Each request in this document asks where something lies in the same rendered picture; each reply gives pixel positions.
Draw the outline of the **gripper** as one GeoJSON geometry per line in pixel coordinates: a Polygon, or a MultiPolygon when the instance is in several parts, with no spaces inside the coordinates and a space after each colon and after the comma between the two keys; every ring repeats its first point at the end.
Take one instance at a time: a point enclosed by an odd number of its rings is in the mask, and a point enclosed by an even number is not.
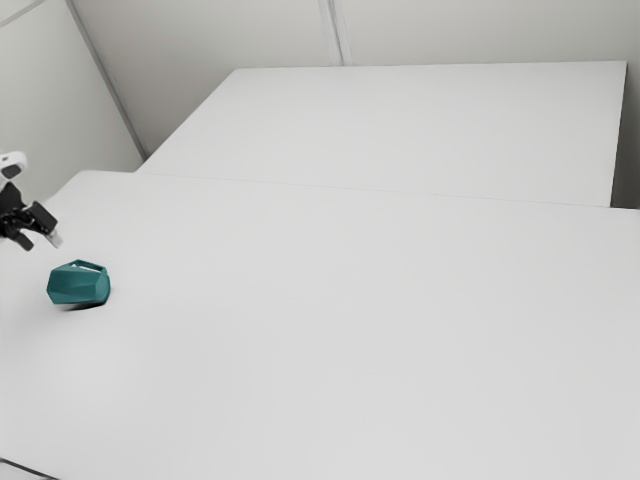
{"type": "Polygon", "coordinates": [[[58,220],[38,201],[31,204],[28,212],[26,208],[20,190],[7,182],[0,190],[0,237],[11,239],[23,250],[31,251],[33,242],[21,232],[31,223],[31,231],[43,236],[54,248],[60,248],[63,240],[57,231],[58,220]]]}

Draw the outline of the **teal faceted mug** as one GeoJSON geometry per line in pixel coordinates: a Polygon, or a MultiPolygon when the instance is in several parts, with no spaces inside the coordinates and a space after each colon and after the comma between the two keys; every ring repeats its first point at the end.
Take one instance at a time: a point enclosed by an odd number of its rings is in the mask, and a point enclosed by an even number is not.
{"type": "Polygon", "coordinates": [[[111,293],[108,270],[86,260],[68,262],[50,272],[46,292],[55,305],[102,305],[111,293]]]}

